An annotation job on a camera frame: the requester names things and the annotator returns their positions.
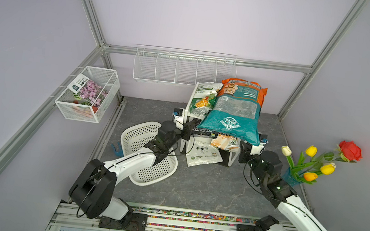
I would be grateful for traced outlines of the teal orange soil bag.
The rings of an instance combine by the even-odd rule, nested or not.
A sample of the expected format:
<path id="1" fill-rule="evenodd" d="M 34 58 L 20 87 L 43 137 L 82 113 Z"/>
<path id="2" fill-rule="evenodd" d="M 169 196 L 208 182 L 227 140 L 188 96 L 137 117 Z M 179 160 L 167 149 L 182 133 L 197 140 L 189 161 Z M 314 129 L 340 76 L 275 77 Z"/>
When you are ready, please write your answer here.
<path id="1" fill-rule="evenodd" d="M 258 119 L 268 89 L 240 78 L 222 83 L 214 107 L 197 127 L 259 146 Z"/>

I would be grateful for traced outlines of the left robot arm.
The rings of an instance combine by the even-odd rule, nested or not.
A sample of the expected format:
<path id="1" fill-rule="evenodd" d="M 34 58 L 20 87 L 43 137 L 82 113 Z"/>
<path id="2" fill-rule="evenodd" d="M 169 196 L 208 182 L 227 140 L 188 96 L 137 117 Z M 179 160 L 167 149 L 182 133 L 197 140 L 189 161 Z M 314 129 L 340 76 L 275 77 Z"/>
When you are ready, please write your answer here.
<path id="1" fill-rule="evenodd" d="M 100 218 L 126 228 L 139 223 L 134 219 L 133 209 L 123 200 L 113 196 L 119 182 L 139 170 L 156 166 L 174 152 L 173 146 L 180 139 L 189 140 L 196 121 L 185 123 L 178 129 L 173 121 L 165 121 L 157 136 L 136 153 L 115 160 L 87 163 L 69 190 L 69 197 L 78 205 L 88 219 Z"/>

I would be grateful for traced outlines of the white fertilizer bag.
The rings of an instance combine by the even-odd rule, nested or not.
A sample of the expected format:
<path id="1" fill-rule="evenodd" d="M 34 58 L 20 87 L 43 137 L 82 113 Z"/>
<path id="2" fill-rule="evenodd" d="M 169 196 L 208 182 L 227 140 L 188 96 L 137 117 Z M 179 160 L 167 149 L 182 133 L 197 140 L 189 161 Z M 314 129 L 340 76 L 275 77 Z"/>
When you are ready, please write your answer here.
<path id="1" fill-rule="evenodd" d="M 212 138 L 194 137 L 186 143 L 186 161 L 188 167 L 216 164 L 223 162 L 218 148 L 211 145 Z"/>

